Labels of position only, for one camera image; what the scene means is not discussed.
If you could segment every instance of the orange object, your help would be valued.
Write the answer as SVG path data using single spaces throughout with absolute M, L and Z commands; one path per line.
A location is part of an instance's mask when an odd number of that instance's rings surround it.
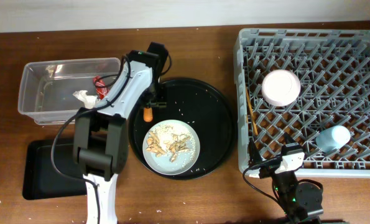
M 248 110 L 249 110 L 249 114 L 251 117 L 252 130 L 254 131 L 255 136 L 257 136 L 258 135 L 257 124 L 255 123 L 254 112 L 252 111 L 251 101 L 249 100 L 248 91 L 246 91 L 246 95 L 247 95 Z
M 143 109 L 143 120 L 145 122 L 151 122 L 153 120 L 153 110 L 152 108 Z

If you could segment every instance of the black wire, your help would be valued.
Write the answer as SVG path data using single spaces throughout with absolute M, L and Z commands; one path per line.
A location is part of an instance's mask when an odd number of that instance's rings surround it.
M 280 205 L 280 204 L 279 204 L 279 201 L 278 201 L 278 200 L 276 200 L 274 197 L 272 197 L 272 196 L 268 195 L 267 193 L 265 193 L 265 192 L 263 192 L 263 191 L 259 190 L 257 187 L 255 187 L 254 185 L 252 185 L 252 183 L 248 182 L 248 180 L 246 179 L 246 172 L 248 172 L 249 170 L 251 170 L 251 167 L 248 167 L 246 170 L 244 170 L 244 172 L 243 172 L 243 180 L 244 180 L 244 181 L 245 181 L 245 182 L 246 182 L 250 187 L 252 187 L 254 190 L 256 190 L 256 191 L 258 191 L 259 193 L 261 193 L 261 194 L 265 195 L 266 197 L 268 197 L 268 198 L 272 199 L 274 202 L 276 202 L 278 205 Z
M 66 177 L 68 179 L 71 179 L 71 180 L 77 180 L 77 181 L 84 181 L 84 182 L 87 182 L 89 184 L 91 184 L 94 188 L 94 191 L 95 191 L 95 199 L 96 199 L 96 206 L 97 206 L 97 209 L 98 209 L 98 224 L 100 223 L 100 204 L 99 204 L 99 195 L 98 195 L 98 186 L 93 182 L 93 181 L 90 181 L 88 179 L 83 179 L 83 178 L 79 178 L 79 177 L 75 177 L 75 176 L 71 176 L 71 175 L 68 175 L 68 174 L 64 174 L 62 173 L 58 167 L 56 166 L 55 164 L 55 158 L 54 158 L 54 155 L 55 155 L 55 147 L 56 147 L 56 143 L 59 139 L 59 137 L 62 135 L 64 129 L 74 120 L 74 119 L 77 119 L 79 118 L 80 116 L 83 116 L 83 115 L 86 115 L 86 114 L 89 114 L 89 113 L 93 113 L 95 111 L 98 111 L 98 110 L 102 110 L 102 109 L 105 109 L 109 106 L 111 106 L 117 99 L 118 97 L 121 95 L 121 93 L 124 91 L 126 85 L 128 84 L 128 81 L 131 77 L 131 65 L 129 63 L 129 59 L 126 55 L 124 55 L 121 59 L 121 66 L 120 66 L 120 71 L 118 72 L 118 74 L 116 74 L 117 78 L 115 79 L 118 80 L 119 76 L 121 75 L 121 73 L 123 72 L 123 68 L 124 68 L 124 63 L 127 62 L 128 64 L 128 74 L 127 74 L 127 78 L 124 82 L 124 85 L 123 87 L 121 87 L 121 89 L 119 90 L 118 94 L 111 100 L 111 101 L 107 101 L 107 103 L 103 106 L 100 106 L 98 108 L 92 108 L 88 111 L 84 111 L 84 112 L 81 112 L 81 113 L 77 113 L 76 115 L 72 116 L 71 118 L 69 118 L 61 127 L 60 129 L 58 130 L 58 133 L 56 134 L 55 136 L 55 139 L 53 140 L 53 143 L 52 143 L 52 147 L 51 147 L 51 152 L 50 152 L 50 158 L 51 158 L 51 162 L 52 162 L 52 166 L 53 168 L 55 169 L 55 171 L 60 174 L 61 176 L 63 177 Z
M 246 172 L 248 172 L 249 170 L 251 170 L 251 168 L 252 168 L 252 167 L 248 167 L 247 169 L 245 169 L 245 170 L 244 170 L 244 172 L 243 172 L 243 180 L 244 180 L 244 181 L 245 181 L 245 182 L 246 182 L 250 187 L 252 187 L 254 190 L 256 190 L 257 192 L 259 192 L 259 193 L 261 193 L 261 194 L 265 195 L 266 197 L 268 197 L 268 198 L 272 199 L 274 202 L 276 202 L 276 203 L 280 206 L 280 208 L 282 208 L 282 210 L 283 210 L 285 213 L 287 213 L 286 209 L 284 209 L 284 207 L 280 204 L 280 202 L 279 202 L 279 197 L 276 195 L 276 192 L 275 192 L 275 191 L 273 191 L 273 192 L 274 192 L 274 195 L 275 195 L 275 197 L 276 197 L 276 198 L 274 198 L 274 197 L 272 197 L 272 196 L 268 195 L 267 193 L 265 193 L 265 192 L 263 192 L 263 191 L 259 190 L 259 188 L 255 187 L 252 183 L 250 183 L 250 182 L 246 179 Z M 287 215 L 287 218 L 290 220 L 290 222 L 291 222 L 291 223 L 294 223 L 294 221 L 292 220 L 292 218 L 291 218 L 289 215 Z
M 117 82 L 117 80 L 118 80 L 118 76 L 121 74 L 121 72 L 123 71 L 123 69 L 124 69 L 124 62 L 123 62 L 123 60 L 121 60 L 121 64 L 120 64 L 120 69 L 119 69 L 119 71 L 118 71 L 118 74 L 112 74 L 112 75 L 105 75 L 105 76 L 103 76 L 103 77 L 99 77 L 99 78 L 97 78 L 94 82 L 93 82 L 93 85 L 95 86 L 95 88 L 107 88 L 107 87 L 111 87 L 111 86 L 113 86 L 116 82 Z M 98 86 L 98 85 L 96 85 L 96 83 L 98 82 L 98 81 L 100 81 L 100 80 L 102 80 L 102 79 L 104 79 L 104 78 L 108 78 L 108 77 L 116 77 L 111 83 L 109 83 L 109 84 L 107 84 L 107 85 L 103 85 L 103 86 Z
M 161 75 L 165 75 L 167 74 L 167 72 L 171 69 L 171 66 L 172 66 L 172 59 L 171 59 L 171 55 L 168 54 L 168 58 L 170 59 L 170 65 L 168 66 L 167 70 L 165 72 L 162 72 Z

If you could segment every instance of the wooden table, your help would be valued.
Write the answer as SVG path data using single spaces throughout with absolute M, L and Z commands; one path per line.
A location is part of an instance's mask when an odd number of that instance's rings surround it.
M 86 221 L 86 196 L 33 201 L 22 197 L 27 146 L 34 140 L 52 139 L 57 131 L 56 126 L 38 126 L 17 112 L 26 63 L 120 57 L 132 49 L 146 50 L 156 41 L 164 43 L 173 58 L 167 78 L 203 80 L 236 108 L 232 49 L 245 27 L 370 29 L 370 21 L 0 34 L 0 223 Z M 71 136 L 72 131 L 69 128 L 65 135 Z M 325 187 L 323 220 L 370 223 L 370 179 L 317 181 Z M 271 193 L 270 179 L 251 182 Z M 121 223 L 259 223 L 284 216 L 273 201 L 244 183 L 237 150 L 210 175 L 183 182 L 153 174 L 130 151 L 117 184 L 116 213 Z

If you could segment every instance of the red object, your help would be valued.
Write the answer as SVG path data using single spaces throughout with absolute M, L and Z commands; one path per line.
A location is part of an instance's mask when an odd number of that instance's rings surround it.
M 93 78 L 93 83 L 95 83 L 95 81 L 99 78 L 101 78 L 101 77 L 100 76 L 94 77 Z M 95 85 L 96 86 L 105 86 L 106 84 L 104 84 L 103 80 L 99 80 L 95 83 Z M 99 99 L 102 100 L 109 93 L 109 90 L 107 88 L 96 88 L 96 92 L 98 93 Z

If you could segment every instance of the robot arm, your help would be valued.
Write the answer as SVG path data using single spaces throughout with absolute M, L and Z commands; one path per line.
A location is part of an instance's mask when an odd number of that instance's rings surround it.
M 304 149 L 287 133 L 284 134 L 286 145 L 281 154 L 262 160 L 254 142 L 249 144 L 252 162 L 249 169 L 259 169 L 259 177 L 272 178 L 272 188 L 277 203 L 287 215 L 286 223 L 321 223 L 323 214 L 323 186 L 313 180 L 297 180 L 295 171 L 303 164 Z
M 83 178 L 98 186 L 98 195 L 95 195 L 93 186 L 86 183 L 88 224 L 98 223 L 98 203 L 99 222 L 117 223 L 116 182 L 128 155 L 126 120 L 139 98 L 145 106 L 156 102 L 159 77 L 167 57 L 168 51 L 156 43 L 151 43 L 147 52 L 133 50 L 127 55 L 127 65 L 116 83 L 96 105 L 100 107 L 115 99 L 111 106 L 80 116 L 75 121 L 74 162 L 80 166 Z M 107 130 L 107 138 L 93 134 L 101 129 Z

